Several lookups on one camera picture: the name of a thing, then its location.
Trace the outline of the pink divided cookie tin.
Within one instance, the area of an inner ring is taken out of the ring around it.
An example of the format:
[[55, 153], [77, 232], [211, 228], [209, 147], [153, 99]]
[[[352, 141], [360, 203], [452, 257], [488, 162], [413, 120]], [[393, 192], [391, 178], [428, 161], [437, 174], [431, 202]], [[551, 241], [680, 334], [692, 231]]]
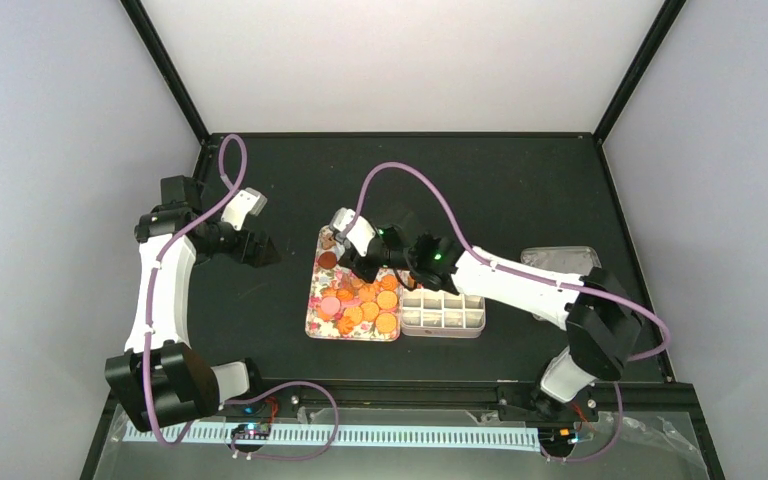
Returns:
[[486, 325], [485, 299], [418, 288], [400, 299], [401, 332], [407, 336], [473, 339]]

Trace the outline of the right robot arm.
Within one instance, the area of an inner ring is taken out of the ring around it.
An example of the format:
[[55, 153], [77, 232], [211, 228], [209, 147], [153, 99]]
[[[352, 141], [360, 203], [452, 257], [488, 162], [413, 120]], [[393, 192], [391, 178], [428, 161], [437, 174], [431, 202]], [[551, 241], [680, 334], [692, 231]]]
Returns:
[[567, 345], [529, 392], [532, 410], [553, 419], [595, 381], [621, 379], [642, 322], [623, 305], [623, 289], [605, 270], [584, 276], [541, 270], [447, 237], [413, 240], [396, 230], [358, 233], [331, 229], [345, 248], [342, 266], [364, 280], [383, 268], [403, 270], [424, 289], [477, 296], [528, 312], [562, 330]]

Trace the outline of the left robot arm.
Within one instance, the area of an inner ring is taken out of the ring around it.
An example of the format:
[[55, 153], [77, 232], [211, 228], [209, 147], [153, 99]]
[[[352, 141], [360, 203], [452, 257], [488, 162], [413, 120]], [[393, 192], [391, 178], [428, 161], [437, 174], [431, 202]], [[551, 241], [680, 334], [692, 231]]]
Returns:
[[193, 178], [164, 178], [160, 187], [160, 204], [134, 229], [141, 277], [133, 326], [123, 354], [105, 363], [113, 396], [140, 432], [210, 417], [251, 387], [249, 362], [212, 366], [191, 347], [187, 315], [194, 266], [215, 255], [253, 268], [280, 260], [270, 236], [246, 224], [266, 205], [262, 193], [235, 190], [205, 209]]

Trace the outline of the floral cookie tray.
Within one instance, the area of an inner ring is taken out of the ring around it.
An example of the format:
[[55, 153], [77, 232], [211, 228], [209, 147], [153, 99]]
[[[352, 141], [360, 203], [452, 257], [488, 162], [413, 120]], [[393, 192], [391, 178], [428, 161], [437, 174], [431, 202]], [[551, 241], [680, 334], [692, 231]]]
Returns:
[[[322, 248], [322, 240], [332, 237], [326, 226], [318, 233], [309, 290], [304, 330], [308, 337], [320, 340], [352, 340], [390, 342], [401, 333], [400, 299], [403, 287], [397, 277], [381, 271], [372, 283], [357, 278], [349, 269], [337, 266], [325, 270], [317, 265], [317, 258], [325, 251], [332, 251], [338, 260], [344, 247], [336, 240], [329, 250]], [[340, 312], [325, 317], [319, 312], [323, 297], [337, 297], [341, 301]]]

